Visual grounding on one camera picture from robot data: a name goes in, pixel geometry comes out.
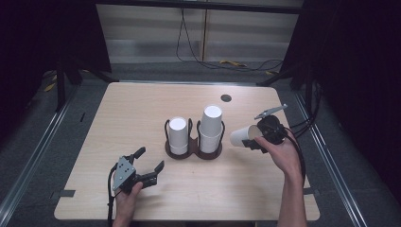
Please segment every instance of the table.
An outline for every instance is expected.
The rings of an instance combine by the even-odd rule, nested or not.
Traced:
[[[230,102],[221,100],[231,96]],[[165,151],[165,122],[173,116],[201,120],[203,108],[217,104],[226,132],[217,159],[195,154],[184,160]],[[278,219],[284,176],[268,154],[236,148],[230,133],[257,121],[262,111],[280,106],[272,88],[231,85],[111,83],[65,186],[73,198],[60,198],[58,219],[106,219],[107,178],[122,155],[141,147],[147,152],[134,162],[137,173],[153,171],[165,160],[158,184],[141,191],[137,220],[272,220]],[[284,112],[275,113],[287,127]],[[191,132],[197,138],[196,128]],[[308,220],[320,216],[313,195],[305,195]]]

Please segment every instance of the gray carpet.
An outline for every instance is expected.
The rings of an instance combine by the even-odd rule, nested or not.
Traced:
[[[248,63],[258,67],[260,63]],[[95,117],[98,105],[107,84],[88,73],[71,102],[52,142],[36,170],[24,196],[9,221],[9,226],[106,226],[105,220],[60,221],[54,218],[57,200],[51,199],[53,192],[64,188],[69,173],[76,161],[87,131]],[[208,69],[196,62],[115,64],[109,76],[126,80],[153,81],[194,81],[248,83],[268,79],[263,71],[238,73],[236,71]],[[289,89],[290,79],[282,79],[274,87],[283,103],[289,125],[303,121],[293,91]],[[11,189],[30,154],[39,143],[57,106],[57,91],[43,92],[42,88],[26,110],[24,120],[1,146],[0,200]],[[318,113],[319,126],[326,144],[331,151],[342,176],[357,200],[368,226],[401,226],[401,209],[386,185],[381,182],[375,170],[354,147],[346,132],[322,100]],[[304,152],[307,176],[315,189],[315,197],[321,211],[317,221],[309,226],[354,226],[336,187],[327,171],[321,154],[309,132],[299,138]],[[258,226],[275,226],[275,221],[259,221]]]

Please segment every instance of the person's left hand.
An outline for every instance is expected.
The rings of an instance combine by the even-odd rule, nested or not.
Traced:
[[[117,190],[115,194],[116,202],[116,215],[113,223],[113,227],[125,227],[130,226],[133,218],[133,212],[135,211],[136,196],[141,191],[143,183],[136,183],[130,194],[120,192],[121,189]]]

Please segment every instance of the black backdrop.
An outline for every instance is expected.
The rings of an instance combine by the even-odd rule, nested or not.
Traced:
[[[325,14],[300,16],[283,67],[307,62],[293,84],[308,77],[321,84],[345,131],[401,202],[401,3],[305,4]]]
[[[58,59],[74,56],[97,70],[111,71],[95,4],[1,1],[0,34],[0,142]]]

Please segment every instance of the brown cup holder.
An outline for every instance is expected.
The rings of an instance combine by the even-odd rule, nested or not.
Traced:
[[[200,134],[201,122],[198,121],[198,124],[197,124],[198,138],[192,139],[191,138],[192,120],[191,120],[191,118],[189,118],[188,119],[188,150],[184,154],[175,154],[175,153],[171,152],[171,150],[170,150],[170,143],[168,140],[168,132],[167,132],[167,124],[169,122],[170,122],[170,120],[167,120],[165,123],[165,133],[166,133],[165,150],[169,157],[171,157],[173,159],[181,160],[181,159],[185,159],[185,158],[191,156],[193,153],[195,153],[199,158],[201,158],[203,160],[213,160],[213,159],[218,158],[219,155],[221,154],[221,151],[222,151],[221,140],[223,138],[224,131],[225,131],[224,122],[221,121],[221,125],[222,125],[223,129],[221,132],[220,141],[218,142],[218,148],[212,153],[205,153],[205,152],[201,151],[201,149],[200,149],[200,147],[201,147],[201,134]]]

